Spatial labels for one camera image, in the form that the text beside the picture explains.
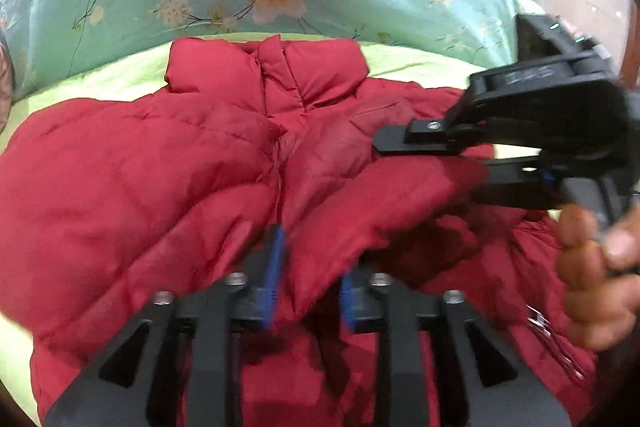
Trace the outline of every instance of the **jacket zipper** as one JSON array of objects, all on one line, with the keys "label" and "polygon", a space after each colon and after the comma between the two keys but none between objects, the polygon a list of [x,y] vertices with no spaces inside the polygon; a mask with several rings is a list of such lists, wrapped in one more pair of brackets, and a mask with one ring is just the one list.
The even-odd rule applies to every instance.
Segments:
[{"label": "jacket zipper", "polygon": [[581,387],[587,387],[589,378],[584,368],[567,353],[556,338],[556,332],[551,327],[551,323],[537,309],[527,306],[531,316],[527,319],[529,326],[536,332],[546,350],[566,371],[569,378]]}]

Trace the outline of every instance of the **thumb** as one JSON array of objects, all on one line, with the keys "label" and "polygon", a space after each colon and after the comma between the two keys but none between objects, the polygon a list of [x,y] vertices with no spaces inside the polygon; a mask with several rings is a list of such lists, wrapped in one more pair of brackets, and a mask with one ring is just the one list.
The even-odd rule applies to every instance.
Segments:
[{"label": "thumb", "polygon": [[610,269],[625,271],[640,264],[640,208],[607,231],[602,249]]}]

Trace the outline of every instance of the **quilted fabric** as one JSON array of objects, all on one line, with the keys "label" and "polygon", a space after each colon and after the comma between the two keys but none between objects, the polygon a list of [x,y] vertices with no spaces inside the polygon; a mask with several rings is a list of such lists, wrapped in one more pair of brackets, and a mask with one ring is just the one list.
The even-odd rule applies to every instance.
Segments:
[{"label": "quilted fabric", "polygon": [[[459,92],[367,78],[352,41],[277,36],[178,40],[166,80],[135,102],[42,110],[0,156],[0,308],[33,331],[42,418],[153,292],[210,285],[273,222],[287,232],[286,275],[275,330],[244,346],[247,426],[371,422],[376,338],[340,327],[332,289],[364,251],[412,287],[462,289],[574,421],[588,410],[593,357],[560,335],[545,214],[465,201],[486,175],[473,157],[490,148],[372,150],[381,126],[441,117]],[[553,344],[529,328],[527,305]],[[428,399],[437,418],[433,386]]]}]

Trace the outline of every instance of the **blue rubber tip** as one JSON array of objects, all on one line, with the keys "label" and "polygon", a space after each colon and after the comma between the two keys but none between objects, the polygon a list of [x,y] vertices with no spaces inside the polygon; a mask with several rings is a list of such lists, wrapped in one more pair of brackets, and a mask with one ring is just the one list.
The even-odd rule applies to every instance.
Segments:
[{"label": "blue rubber tip", "polygon": [[269,262],[264,276],[264,289],[258,295],[258,299],[260,299],[258,304],[262,311],[262,327],[265,330],[270,329],[273,324],[273,314],[278,301],[278,282],[284,259],[284,246],[284,229],[280,225],[276,225],[271,244],[267,245]]},{"label": "blue rubber tip", "polygon": [[353,313],[353,279],[350,273],[343,275],[340,282],[340,312],[347,327],[353,331],[356,319]]}]

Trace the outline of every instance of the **triangular cutout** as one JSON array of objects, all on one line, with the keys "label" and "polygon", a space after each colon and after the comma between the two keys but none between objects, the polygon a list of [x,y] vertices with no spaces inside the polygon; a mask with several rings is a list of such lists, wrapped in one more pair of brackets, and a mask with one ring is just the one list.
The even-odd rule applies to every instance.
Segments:
[{"label": "triangular cutout", "polygon": [[138,364],[142,357],[142,349],[145,347],[149,330],[149,323],[140,324],[133,335],[100,368],[98,377],[120,387],[131,387],[138,372]]},{"label": "triangular cutout", "polygon": [[482,385],[493,387],[510,380],[515,380],[518,372],[513,365],[505,359],[497,347],[494,346],[475,322],[469,321],[465,324],[466,335],[471,342],[476,357],[476,365]]}]

